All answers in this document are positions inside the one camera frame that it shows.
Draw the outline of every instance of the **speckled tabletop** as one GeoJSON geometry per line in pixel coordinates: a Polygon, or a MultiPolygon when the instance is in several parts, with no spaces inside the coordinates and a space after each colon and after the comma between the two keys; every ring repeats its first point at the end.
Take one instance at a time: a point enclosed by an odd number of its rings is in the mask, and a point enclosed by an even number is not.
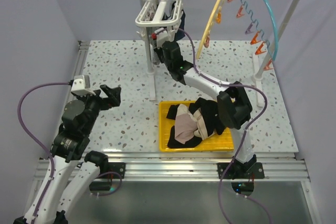
{"type": "MultiPolygon", "coordinates": [[[[179,42],[184,59],[192,62],[191,46],[179,42]]],[[[253,84],[251,54],[256,50],[246,41],[211,41],[203,49],[199,67],[229,82],[253,84]]],[[[121,86],[121,105],[102,111],[90,135],[88,149],[98,151],[159,152],[158,105],[160,101],[210,99],[200,91],[176,83],[164,65],[155,66],[157,101],[149,101],[144,42],[140,40],[91,41],[83,74],[89,74],[91,87],[121,86]]],[[[284,100],[273,70],[265,72],[263,89],[269,100],[265,114],[250,128],[255,152],[297,152],[284,100]]],[[[261,110],[256,94],[248,90],[252,117],[261,110]]]]}

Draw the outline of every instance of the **black cloth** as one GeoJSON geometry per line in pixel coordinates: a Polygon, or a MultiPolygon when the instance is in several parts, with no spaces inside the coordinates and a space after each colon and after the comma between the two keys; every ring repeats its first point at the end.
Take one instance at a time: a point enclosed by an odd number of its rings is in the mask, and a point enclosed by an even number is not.
{"type": "MultiPolygon", "coordinates": [[[[166,118],[175,120],[178,107],[179,104],[171,105],[166,118]]],[[[224,132],[225,126],[219,119],[217,102],[198,98],[195,103],[190,103],[188,110],[190,113],[194,114],[198,109],[201,111],[208,136],[212,135],[214,131],[216,131],[218,135],[221,135],[224,132]]],[[[194,148],[201,142],[202,138],[195,136],[185,144],[180,143],[175,139],[175,126],[173,126],[170,131],[167,146],[169,148],[194,148]]]]}

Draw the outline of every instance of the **folded clothes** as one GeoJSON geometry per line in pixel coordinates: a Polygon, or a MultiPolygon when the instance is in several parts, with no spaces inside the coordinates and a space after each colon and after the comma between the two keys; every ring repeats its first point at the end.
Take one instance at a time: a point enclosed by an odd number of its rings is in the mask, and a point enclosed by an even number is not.
{"type": "Polygon", "coordinates": [[[170,106],[167,118],[175,120],[169,148],[196,147],[215,133],[221,135],[225,129],[218,116],[217,103],[203,98],[191,103],[189,108],[183,104],[170,106]]]}

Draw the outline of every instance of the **yellow plastic bin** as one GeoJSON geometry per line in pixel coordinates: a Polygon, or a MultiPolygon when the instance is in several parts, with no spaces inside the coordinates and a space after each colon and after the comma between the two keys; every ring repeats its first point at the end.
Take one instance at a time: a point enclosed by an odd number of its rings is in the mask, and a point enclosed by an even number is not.
{"type": "Polygon", "coordinates": [[[189,106],[195,101],[164,101],[159,104],[159,135],[161,152],[232,152],[234,150],[231,132],[225,129],[222,135],[213,135],[201,142],[195,148],[168,148],[170,130],[175,120],[167,119],[168,110],[171,105],[185,104],[189,106]]]}

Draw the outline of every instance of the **blue wire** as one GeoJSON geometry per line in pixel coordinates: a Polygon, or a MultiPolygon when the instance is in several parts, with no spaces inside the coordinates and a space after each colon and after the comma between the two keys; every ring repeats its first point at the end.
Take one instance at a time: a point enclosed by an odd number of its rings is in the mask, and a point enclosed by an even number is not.
{"type": "Polygon", "coordinates": [[[277,28],[277,24],[276,24],[276,21],[275,21],[275,17],[274,17],[272,8],[270,7],[268,0],[263,0],[263,1],[264,1],[265,5],[268,9],[268,13],[271,17],[272,26],[273,26],[273,34],[274,34],[274,41],[275,41],[273,55],[271,54],[271,52],[269,50],[269,46],[270,46],[269,40],[268,39],[264,40],[264,35],[265,35],[264,30],[262,30],[262,29],[259,30],[258,29],[259,21],[257,19],[253,19],[253,14],[254,13],[251,9],[249,9],[249,10],[247,9],[248,3],[246,1],[243,2],[243,0],[240,0],[242,5],[245,7],[245,11],[247,12],[248,15],[250,15],[251,21],[253,23],[256,23],[256,28],[261,33],[261,39],[266,42],[267,50],[268,50],[269,54],[271,55],[272,60],[274,61],[276,59],[276,56],[277,56],[277,53],[278,53],[278,48],[279,48],[278,28],[277,28]]]}

